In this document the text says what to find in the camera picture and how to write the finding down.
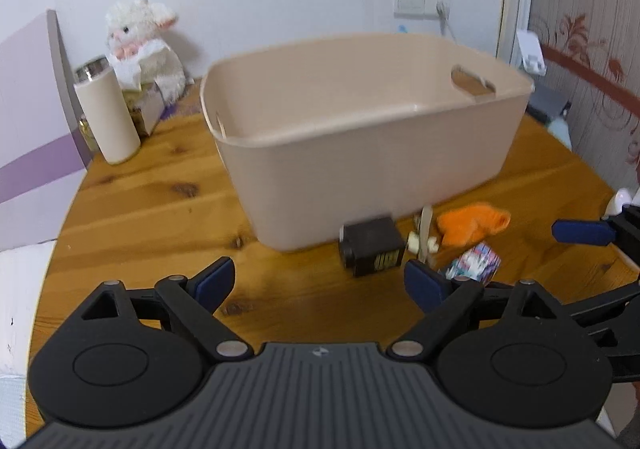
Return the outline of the colourful Hello Kitty box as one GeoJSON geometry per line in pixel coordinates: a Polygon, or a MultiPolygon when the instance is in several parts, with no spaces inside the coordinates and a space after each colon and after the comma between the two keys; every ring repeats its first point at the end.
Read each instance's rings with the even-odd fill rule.
{"type": "Polygon", "coordinates": [[[448,280],[474,280],[488,284],[501,264],[501,258],[484,242],[466,250],[445,270],[448,280]]]}

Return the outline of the black servo motor box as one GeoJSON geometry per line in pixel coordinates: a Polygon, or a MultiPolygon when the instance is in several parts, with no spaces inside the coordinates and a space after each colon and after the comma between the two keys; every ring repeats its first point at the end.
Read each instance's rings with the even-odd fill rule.
{"type": "Polygon", "coordinates": [[[405,248],[406,241],[390,215],[343,225],[338,234],[341,261],[354,277],[399,267],[405,248]]]}

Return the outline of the orange sock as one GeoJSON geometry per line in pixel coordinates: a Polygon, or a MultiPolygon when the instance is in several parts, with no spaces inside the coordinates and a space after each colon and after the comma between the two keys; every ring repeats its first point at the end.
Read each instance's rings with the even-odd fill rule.
{"type": "Polygon", "coordinates": [[[444,247],[465,247],[497,235],[510,225],[511,214],[489,203],[478,202],[436,217],[444,247]]]}

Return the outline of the light blue towel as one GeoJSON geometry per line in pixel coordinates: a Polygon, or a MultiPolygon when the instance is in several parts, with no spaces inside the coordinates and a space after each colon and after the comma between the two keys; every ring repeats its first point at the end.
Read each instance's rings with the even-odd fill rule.
{"type": "Polygon", "coordinates": [[[547,131],[555,139],[558,139],[566,149],[570,151],[573,150],[572,141],[570,140],[570,130],[568,129],[567,122],[563,118],[551,120],[547,124],[547,131]]]}

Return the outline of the grey tablet device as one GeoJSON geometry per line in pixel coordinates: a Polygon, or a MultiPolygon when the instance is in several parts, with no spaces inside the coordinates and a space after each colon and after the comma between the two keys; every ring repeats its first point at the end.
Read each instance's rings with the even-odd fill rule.
{"type": "Polygon", "coordinates": [[[526,113],[537,122],[548,125],[566,117],[572,104],[567,97],[544,84],[536,83],[530,95],[526,113]]]}

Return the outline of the white bed sheet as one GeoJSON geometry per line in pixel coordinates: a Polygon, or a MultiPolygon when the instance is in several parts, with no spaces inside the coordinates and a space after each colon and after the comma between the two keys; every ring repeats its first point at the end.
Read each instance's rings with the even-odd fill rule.
{"type": "Polygon", "coordinates": [[[26,439],[26,374],[37,305],[56,241],[1,252],[1,444],[26,439]]]}

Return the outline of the cream thermos bottle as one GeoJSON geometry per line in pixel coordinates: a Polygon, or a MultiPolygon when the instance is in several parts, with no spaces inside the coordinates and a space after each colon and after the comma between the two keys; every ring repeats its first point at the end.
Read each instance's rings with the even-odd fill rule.
{"type": "Polygon", "coordinates": [[[74,72],[75,92],[102,156],[108,164],[126,162],[141,146],[115,72],[99,56],[74,72]]]}

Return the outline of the white phone stand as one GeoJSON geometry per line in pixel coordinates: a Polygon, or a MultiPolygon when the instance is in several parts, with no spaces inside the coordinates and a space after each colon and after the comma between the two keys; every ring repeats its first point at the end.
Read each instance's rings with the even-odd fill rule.
{"type": "Polygon", "coordinates": [[[533,76],[545,76],[547,66],[538,36],[533,31],[518,30],[516,32],[518,50],[520,51],[522,68],[533,76]]]}

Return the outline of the tissue box with tissues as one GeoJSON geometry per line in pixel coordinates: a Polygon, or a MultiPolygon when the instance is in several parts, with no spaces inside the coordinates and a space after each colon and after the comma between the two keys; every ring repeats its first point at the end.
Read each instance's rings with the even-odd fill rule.
{"type": "Polygon", "coordinates": [[[162,39],[140,46],[134,56],[117,59],[107,56],[124,95],[134,127],[140,137],[150,136],[166,109],[164,96],[157,86],[156,70],[162,66],[168,47],[162,39]]]}

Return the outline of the beige plastic storage bin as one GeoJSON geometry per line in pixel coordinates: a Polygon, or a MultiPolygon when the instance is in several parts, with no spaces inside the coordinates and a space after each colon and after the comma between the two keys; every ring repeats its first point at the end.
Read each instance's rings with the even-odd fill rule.
{"type": "Polygon", "coordinates": [[[218,61],[200,96],[257,240],[292,251],[495,177],[532,91],[478,50],[373,33],[218,61]]]}

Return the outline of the lilac headboard panel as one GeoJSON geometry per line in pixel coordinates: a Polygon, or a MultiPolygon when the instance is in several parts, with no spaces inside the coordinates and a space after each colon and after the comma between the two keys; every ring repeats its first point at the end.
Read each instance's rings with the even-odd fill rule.
{"type": "Polygon", "coordinates": [[[1,43],[1,247],[58,238],[91,152],[53,10],[1,43]]]}

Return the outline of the white plush lamb toy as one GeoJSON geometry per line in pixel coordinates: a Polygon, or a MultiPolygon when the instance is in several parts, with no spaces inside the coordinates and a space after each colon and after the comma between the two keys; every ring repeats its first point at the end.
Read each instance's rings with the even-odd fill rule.
{"type": "Polygon", "coordinates": [[[123,91],[141,91],[154,83],[166,106],[178,102],[186,89],[186,72],[163,38],[177,19],[167,5],[149,0],[119,1],[107,11],[107,60],[123,91]]]}

